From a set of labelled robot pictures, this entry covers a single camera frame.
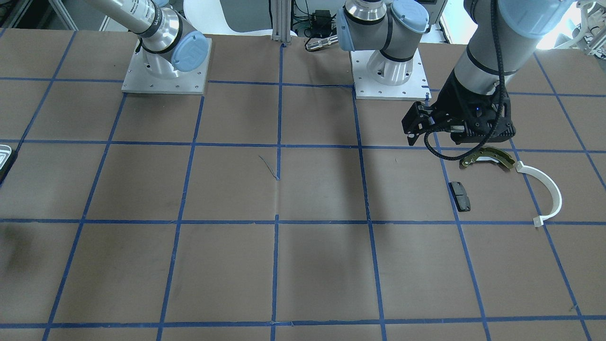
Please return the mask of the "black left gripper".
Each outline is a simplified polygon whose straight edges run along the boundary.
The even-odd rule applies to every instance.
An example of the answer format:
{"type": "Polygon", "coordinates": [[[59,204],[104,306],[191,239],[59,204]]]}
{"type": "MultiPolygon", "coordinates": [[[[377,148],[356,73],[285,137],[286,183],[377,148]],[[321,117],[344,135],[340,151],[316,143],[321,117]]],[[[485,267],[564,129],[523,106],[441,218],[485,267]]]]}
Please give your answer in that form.
{"type": "Polygon", "coordinates": [[[416,144],[420,135],[427,133],[434,121],[449,128],[464,126],[461,131],[451,133],[456,144],[480,143],[490,134],[496,119],[500,86],[489,95],[481,95],[466,89],[452,72],[438,95],[434,108],[416,101],[401,120],[403,132],[407,134],[409,146],[416,144]]]}

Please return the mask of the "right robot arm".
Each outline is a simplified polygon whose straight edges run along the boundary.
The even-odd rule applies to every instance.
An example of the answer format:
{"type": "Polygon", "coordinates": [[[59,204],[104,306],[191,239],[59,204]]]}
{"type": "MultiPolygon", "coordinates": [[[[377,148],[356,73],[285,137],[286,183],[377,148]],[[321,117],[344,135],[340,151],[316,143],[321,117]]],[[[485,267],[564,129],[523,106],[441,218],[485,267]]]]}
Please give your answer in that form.
{"type": "Polygon", "coordinates": [[[89,0],[88,3],[138,37],[128,74],[155,79],[206,80],[212,42],[168,5],[167,0],[89,0]]]}

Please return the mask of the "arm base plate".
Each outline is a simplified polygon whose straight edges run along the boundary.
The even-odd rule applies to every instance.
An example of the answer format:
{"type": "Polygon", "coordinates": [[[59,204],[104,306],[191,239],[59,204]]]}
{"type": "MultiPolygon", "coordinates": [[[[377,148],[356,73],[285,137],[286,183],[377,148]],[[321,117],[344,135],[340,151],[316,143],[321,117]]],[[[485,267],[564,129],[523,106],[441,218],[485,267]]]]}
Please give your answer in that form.
{"type": "Polygon", "coordinates": [[[137,94],[188,94],[205,92],[210,54],[199,67],[181,72],[161,56],[141,48],[134,52],[123,80],[124,93],[137,94]]]}
{"type": "Polygon", "coordinates": [[[397,63],[379,51],[350,52],[357,99],[424,101],[431,99],[420,52],[397,63]]]}

